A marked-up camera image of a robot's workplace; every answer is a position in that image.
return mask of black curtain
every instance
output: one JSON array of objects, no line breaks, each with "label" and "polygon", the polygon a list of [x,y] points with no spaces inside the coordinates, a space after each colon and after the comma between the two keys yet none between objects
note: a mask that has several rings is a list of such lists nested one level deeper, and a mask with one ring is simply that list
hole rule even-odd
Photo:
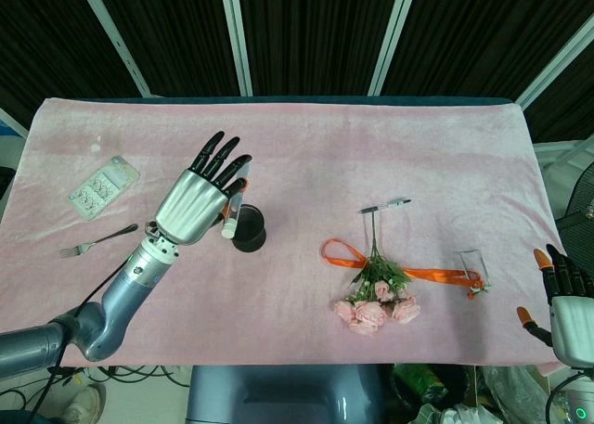
[{"label": "black curtain", "polygon": [[103,0],[150,91],[238,96],[223,0]]},{"label": "black curtain", "polygon": [[255,95],[366,95],[394,0],[240,0]]},{"label": "black curtain", "polygon": [[594,44],[590,44],[524,112],[535,143],[594,134]]},{"label": "black curtain", "polygon": [[23,126],[47,97],[139,96],[86,0],[0,2],[0,107]]},{"label": "black curtain", "polygon": [[413,0],[385,95],[516,99],[594,0]]}]

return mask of shoe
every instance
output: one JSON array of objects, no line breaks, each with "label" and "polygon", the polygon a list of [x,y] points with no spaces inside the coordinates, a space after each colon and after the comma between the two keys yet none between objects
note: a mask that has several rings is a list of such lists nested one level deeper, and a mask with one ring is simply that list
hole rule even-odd
[{"label": "shoe", "polygon": [[104,396],[95,385],[84,387],[59,417],[64,424],[96,424],[103,412]]}]

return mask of robotic arm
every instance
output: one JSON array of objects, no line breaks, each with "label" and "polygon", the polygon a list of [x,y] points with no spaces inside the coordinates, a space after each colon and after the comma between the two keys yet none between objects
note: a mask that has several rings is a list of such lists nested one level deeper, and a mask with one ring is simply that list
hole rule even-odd
[{"label": "robotic arm", "polygon": [[147,225],[145,238],[116,270],[101,303],[87,299],[47,325],[0,334],[0,379],[55,365],[69,343],[89,361],[100,361],[118,350],[130,320],[177,260],[178,246],[199,241],[222,219],[228,200],[247,184],[239,178],[227,185],[252,159],[250,155],[235,159],[216,176],[238,137],[209,162],[223,135],[213,136],[182,172],[157,210],[156,221]]},{"label": "robotic arm", "polygon": [[572,368],[594,367],[594,281],[554,246],[551,259],[541,250],[535,258],[549,301],[551,331],[539,327],[528,311],[518,307],[523,327],[553,348],[557,358]]}]

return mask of orange ribbon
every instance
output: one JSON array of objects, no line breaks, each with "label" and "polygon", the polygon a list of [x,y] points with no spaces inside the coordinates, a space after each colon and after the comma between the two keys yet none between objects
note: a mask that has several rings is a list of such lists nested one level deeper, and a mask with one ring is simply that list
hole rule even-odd
[{"label": "orange ribbon", "polygon": [[[357,258],[357,260],[335,259],[333,257],[329,257],[326,253],[326,248],[331,243],[339,243],[344,245],[344,247],[349,250]],[[331,238],[330,240],[326,240],[326,242],[322,245],[321,253],[324,260],[336,266],[363,269],[368,264],[368,258],[365,255],[339,238]],[[431,282],[446,283],[448,285],[460,285],[462,287],[475,289],[484,287],[484,282],[481,279],[481,276],[474,271],[469,271],[468,274],[465,271],[458,269],[403,268],[403,271],[411,278],[420,278],[422,280],[429,280]]]},{"label": "orange ribbon", "polygon": [[[330,243],[340,243],[340,244],[344,245],[344,247],[347,250],[349,250],[357,258],[357,260],[334,259],[332,257],[329,257],[326,254],[326,247]],[[363,269],[368,264],[368,258],[365,255],[363,255],[361,252],[357,251],[351,245],[347,245],[346,243],[344,243],[342,240],[340,240],[338,238],[331,238],[330,240],[326,240],[326,242],[322,245],[321,253],[322,253],[322,257],[324,258],[324,260],[326,260],[328,263],[335,264],[336,266],[346,266],[347,268]]]}]

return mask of black cup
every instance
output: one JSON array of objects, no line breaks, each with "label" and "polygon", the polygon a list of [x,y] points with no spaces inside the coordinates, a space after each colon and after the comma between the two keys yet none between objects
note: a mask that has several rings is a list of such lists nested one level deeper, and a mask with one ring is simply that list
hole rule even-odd
[{"label": "black cup", "polygon": [[241,252],[258,251],[266,241],[264,216],[251,204],[241,205],[238,227],[233,237],[233,246]]}]

